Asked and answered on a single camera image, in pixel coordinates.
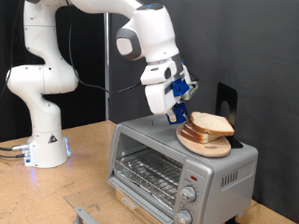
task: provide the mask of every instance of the metal pole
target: metal pole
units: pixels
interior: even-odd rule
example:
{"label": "metal pole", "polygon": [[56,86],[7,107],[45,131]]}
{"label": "metal pole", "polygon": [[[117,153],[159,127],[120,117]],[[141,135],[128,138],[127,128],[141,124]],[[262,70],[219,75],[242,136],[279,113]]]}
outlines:
{"label": "metal pole", "polygon": [[[107,90],[110,89],[109,85],[109,51],[110,51],[110,20],[109,20],[109,13],[104,13],[104,25],[105,25],[105,88]],[[106,109],[106,120],[110,119],[109,115],[109,98],[110,95],[108,92],[106,92],[105,97],[105,109]]]}

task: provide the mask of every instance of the label sticker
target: label sticker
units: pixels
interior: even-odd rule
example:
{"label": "label sticker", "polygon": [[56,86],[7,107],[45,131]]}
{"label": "label sticker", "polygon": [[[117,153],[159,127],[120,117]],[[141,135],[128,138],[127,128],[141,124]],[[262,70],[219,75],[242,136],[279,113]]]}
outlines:
{"label": "label sticker", "polygon": [[126,204],[128,204],[131,208],[136,209],[136,206],[131,203],[129,200],[127,200],[126,198],[122,198],[122,201]]}
{"label": "label sticker", "polygon": [[57,138],[53,134],[53,135],[50,136],[49,143],[54,143],[54,142],[57,142]]}

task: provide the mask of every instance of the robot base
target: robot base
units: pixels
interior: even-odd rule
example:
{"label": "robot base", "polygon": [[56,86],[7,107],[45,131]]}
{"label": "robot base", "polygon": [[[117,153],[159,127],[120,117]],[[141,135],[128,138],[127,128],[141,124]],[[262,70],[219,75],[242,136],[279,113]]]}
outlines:
{"label": "robot base", "polygon": [[36,133],[28,139],[30,155],[24,158],[25,166],[51,168],[64,164],[70,156],[67,138],[62,130],[52,133]]}

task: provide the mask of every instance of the control knob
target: control knob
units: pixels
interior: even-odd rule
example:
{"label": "control knob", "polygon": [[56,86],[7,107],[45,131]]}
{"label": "control knob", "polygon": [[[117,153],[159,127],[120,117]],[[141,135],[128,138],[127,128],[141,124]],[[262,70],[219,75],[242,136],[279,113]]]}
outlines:
{"label": "control knob", "polygon": [[175,224],[190,224],[192,216],[187,210],[182,210],[175,216]]}
{"label": "control knob", "polygon": [[188,203],[195,201],[196,193],[193,187],[186,187],[185,189],[182,189],[179,194]]}

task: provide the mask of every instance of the black logo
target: black logo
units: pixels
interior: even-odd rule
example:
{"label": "black logo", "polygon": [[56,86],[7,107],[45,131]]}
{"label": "black logo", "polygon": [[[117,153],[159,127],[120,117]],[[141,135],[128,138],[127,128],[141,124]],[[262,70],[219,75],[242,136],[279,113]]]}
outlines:
{"label": "black logo", "polygon": [[50,137],[49,143],[57,142],[57,138],[55,138],[54,134]]}

